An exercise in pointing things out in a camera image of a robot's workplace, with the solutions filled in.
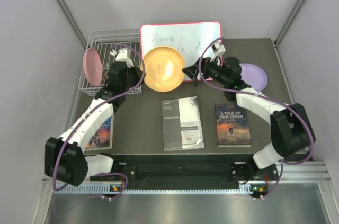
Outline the yellow plate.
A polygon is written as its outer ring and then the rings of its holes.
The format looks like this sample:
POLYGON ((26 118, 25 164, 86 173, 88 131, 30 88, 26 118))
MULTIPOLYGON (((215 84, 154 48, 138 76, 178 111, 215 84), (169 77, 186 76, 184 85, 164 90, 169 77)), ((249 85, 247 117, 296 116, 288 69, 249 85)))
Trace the yellow plate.
POLYGON ((144 82, 157 92, 170 92, 181 85, 185 74, 185 60, 172 47, 159 46, 150 50, 143 57, 141 69, 146 72, 144 82))

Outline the purple plate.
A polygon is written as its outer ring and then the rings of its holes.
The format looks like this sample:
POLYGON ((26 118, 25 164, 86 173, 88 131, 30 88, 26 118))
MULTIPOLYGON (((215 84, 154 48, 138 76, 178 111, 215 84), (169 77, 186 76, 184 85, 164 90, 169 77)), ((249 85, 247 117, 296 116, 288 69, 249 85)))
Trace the purple plate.
POLYGON ((268 83, 268 77, 265 71, 257 65, 250 63, 240 63, 242 68, 242 80, 254 88, 257 92, 265 89, 268 83))

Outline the Tale of Two Cities book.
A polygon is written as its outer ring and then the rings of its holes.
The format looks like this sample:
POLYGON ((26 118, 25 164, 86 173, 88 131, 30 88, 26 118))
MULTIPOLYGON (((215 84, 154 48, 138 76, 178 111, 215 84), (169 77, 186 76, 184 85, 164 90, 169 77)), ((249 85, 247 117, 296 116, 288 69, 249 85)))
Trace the Tale of Two Cities book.
POLYGON ((246 110, 235 104, 216 104, 218 147, 250 147, 252 145, 246 110))

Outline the blue sunset cover book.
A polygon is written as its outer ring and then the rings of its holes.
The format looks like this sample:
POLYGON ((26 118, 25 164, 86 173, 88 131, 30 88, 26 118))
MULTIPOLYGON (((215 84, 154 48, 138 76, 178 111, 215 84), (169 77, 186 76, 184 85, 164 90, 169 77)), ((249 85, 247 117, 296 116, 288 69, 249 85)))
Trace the blue sunset cover book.
POLYGON ((107 118, 91 137, 86 151, 111 149, 113 140, 113 117, 107 118))

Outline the pink plate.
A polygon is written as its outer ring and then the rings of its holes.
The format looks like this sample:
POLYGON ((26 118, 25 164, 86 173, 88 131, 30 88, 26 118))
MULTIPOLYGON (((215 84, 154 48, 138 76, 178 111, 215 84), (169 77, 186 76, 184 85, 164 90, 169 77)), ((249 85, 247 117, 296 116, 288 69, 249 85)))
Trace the pink plate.
POLYGON ((87 48, 83 55, 82 69, 86 80, 95 87, 102 81, 103 67, 99 53, 94 48, 87 48))

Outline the red framed whiteboard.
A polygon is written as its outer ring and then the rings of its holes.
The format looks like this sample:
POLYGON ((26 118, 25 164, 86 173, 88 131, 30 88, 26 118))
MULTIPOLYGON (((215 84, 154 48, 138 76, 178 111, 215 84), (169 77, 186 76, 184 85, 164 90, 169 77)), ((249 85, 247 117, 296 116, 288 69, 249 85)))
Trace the red framed whiteboard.
POLYGON ((191 66, 221 35, 218 21, 145 24, 140 27, 141 52, 145 56, 155 47, 169 46, 182 55, 186 66, 191 66))

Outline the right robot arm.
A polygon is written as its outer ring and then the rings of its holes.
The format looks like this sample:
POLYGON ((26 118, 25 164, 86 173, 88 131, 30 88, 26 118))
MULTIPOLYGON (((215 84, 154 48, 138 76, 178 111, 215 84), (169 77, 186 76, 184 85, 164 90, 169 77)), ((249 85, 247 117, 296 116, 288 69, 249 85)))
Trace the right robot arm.
POLYGON ((228 101, 251 111, 270 125, 271 143, 246 161, 251 178, 260 179, 268 166, 306 147, 310 148, 308 156, 313 155, 315 135, 305 108, 298 103, 287 105, 269 98, 246 84, 237 58, 227 57, 222 65, 211 58, 200 58, 182 71, 192 80, 199 76, 201 80, 211 78, 218 82, 228 101))

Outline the black white setup guide booklet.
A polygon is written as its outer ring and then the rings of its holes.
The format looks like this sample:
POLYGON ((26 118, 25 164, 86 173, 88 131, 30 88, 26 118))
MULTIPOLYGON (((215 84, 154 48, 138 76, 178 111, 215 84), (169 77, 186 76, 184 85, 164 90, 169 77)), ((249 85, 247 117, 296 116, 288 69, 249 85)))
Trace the black white setup guide booklet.
POLYGON ((198 98, 196 96, 162 101, 165 151, 204 148, 198 98))

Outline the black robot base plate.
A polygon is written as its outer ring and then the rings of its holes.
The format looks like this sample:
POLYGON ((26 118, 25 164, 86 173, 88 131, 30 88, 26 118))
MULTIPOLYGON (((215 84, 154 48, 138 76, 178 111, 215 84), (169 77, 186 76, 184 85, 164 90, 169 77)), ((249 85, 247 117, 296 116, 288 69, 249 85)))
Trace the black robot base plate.
POLYGON ((277 167, 251 176, 245 162, 251 154, 111 155, 109 171, 128 177, 132 190, 235 189, 240 182, 273 182, 277 167))

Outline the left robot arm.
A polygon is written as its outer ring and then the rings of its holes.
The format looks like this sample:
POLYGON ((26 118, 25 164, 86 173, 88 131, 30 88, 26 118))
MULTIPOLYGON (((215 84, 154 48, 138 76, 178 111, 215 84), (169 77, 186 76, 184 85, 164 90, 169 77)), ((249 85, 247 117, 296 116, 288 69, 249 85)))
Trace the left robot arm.
POLYGON ((113 158, 97 154, 86 156, 84 150, 103 122, 113 117, 125 101, 125 95, 143 83, 146 66, 129 65, 126 61, 111 64, 106 80, 82 116, 58 138, 51 137, 45 144, 44 172, 54 182, 79 186, 91 176, 104 175, 116 179, 120 167, 113 158))

